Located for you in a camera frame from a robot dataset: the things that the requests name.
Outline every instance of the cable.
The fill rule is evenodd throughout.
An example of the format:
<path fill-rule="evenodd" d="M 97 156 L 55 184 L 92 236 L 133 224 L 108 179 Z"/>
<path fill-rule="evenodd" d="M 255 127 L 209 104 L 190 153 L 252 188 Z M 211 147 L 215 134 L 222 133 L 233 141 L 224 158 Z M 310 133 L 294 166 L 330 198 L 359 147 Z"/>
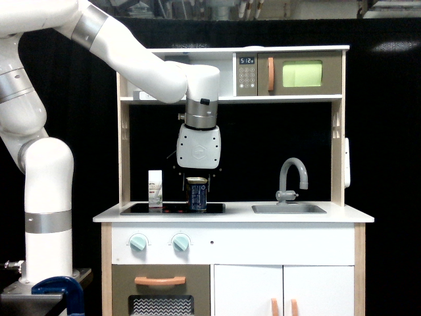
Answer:
<path fill-rule="evenodd" d="M 250 17 L 251 6 L 253 4 L 253 0 L 249 0 L 247 4 L 247 10 L 245 11 L 245 20 L 247 21 Z"/>
<path fill-rule="evenodd" d="M 262 10 L 263 3 L 264 3 L 264 0 L 259 0 L 259 3 L 257 4 L 257 9 L 256 9 L 256 13 L 255 13 L 255 20 L 257 20 L 257 18 L 259 17 L 260 10 Z"/>
<path fill-rule="evenodd" d="M 184 5 L 184 0 L 182 0 L 182 6 L 183 6 L 184 18 L 187 20 L 186 6 Z"/>
<path fill-rule="evenodd" d="M 239 7 L 238 7 L 238 17 L 239 18 L 244 17 L 244 11 L 245 11 L 246 5 L 247 5 L 247 0 L 241 0 L 241 3 L 239 4 Z"/>
<path fill-rule="evenodd" d="M 159 2 L 159 6 L 161 7 L 162 14 L 164 15 L 164 18 L 166 18 L 166 14 L 164 11 L 164 7 L 162 6 L 161 0 L 158 0 L 158 2 Z"/>
<path fill-rule="evenodd" d="M 168 13 L 168 18 L 172 18 L 172 2 L 171 1 L 167 1 L 166 10 Z"/>
<path fill-rule="evenodd" d="M 199 0 L 199 8 L 200 8 L 200 19 L 205 19 L 205 5 L 203 3 L 203 0 Z"/>

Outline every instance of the faucet handle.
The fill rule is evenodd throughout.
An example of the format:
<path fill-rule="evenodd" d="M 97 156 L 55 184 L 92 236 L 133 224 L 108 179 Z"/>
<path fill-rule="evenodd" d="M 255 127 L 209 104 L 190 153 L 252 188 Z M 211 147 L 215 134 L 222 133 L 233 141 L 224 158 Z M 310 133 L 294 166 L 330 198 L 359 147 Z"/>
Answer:
<path fill-rule="evenodd" d="M 288 190 L 288 191 L 284 191 L 284 192 L 283 191 L 277 191 L 276 192 L 276 199 L 279 202 L 292 201 L 297 196 L 298 196 L 298 194 L 295 193 L 295 191 L 293 191 L 293 190 Z"/>

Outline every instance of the white countertop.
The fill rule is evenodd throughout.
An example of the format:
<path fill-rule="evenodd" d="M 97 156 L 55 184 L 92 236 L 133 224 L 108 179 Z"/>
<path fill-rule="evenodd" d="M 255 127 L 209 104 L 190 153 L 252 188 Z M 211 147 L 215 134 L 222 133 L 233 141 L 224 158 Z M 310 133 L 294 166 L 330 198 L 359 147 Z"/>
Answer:
<path fill-rule="evenodd" d="M 119 204 L 95 216 L 95 223 L 373 223 L 374 217 L 346 205 L 340 207 L 330 201 L 296 202 L 312 204 L 326 211 L 326 214 L 255 214 L 252 205 L 275 205 L 277 201 L 221 202 L 226 205 L 225 213 L 211 214 L 160 214 L 160 215 L 120 215 L 136 203 Z"/>

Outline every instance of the digital clock display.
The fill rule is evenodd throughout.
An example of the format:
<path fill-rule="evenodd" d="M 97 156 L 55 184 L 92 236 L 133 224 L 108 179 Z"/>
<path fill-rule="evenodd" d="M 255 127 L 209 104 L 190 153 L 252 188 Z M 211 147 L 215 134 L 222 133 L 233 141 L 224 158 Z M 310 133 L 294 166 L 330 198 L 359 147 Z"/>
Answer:
<path fill-rule="evenodd" d="M 253 65 L 255 63 L 254 57 L 240 57 L 239 64 L 240 65 Z"/>

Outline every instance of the shelf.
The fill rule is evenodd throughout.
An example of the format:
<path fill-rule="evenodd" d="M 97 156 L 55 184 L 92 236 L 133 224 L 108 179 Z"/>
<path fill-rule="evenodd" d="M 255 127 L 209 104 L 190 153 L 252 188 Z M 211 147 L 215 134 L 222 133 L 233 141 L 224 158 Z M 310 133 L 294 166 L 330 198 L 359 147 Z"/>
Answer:
<path fill-rule="evenodd" d="M 276 95 L 262 97 L 219 97 L 218 104 L 236 104 L 236 103 L 302 103 L 302 102 L 333 102 L 342 99 L 341 94 L 331 95 Z M 174 104 L 183 104 L 184 97 Z M 130 105 L 153 105 L 163 104 L 162 102 L 150 97 L 150 99 L 134 100 L 132 97 L 121 97 L 120 102 Z"/>
<path fill-rule="evenodd" d="M 179 49 L 148 49 L 156 56 L 164 59 L 166 56 L 188 55 L 190 60 L 221 60 L 232 59 L 233 53 L 269 53 L 292 51 L 347 51 L 349 45 L 321 46 L 289 46 L 289 47 L 231 47 L 231 48 L 179 48 Z"/>

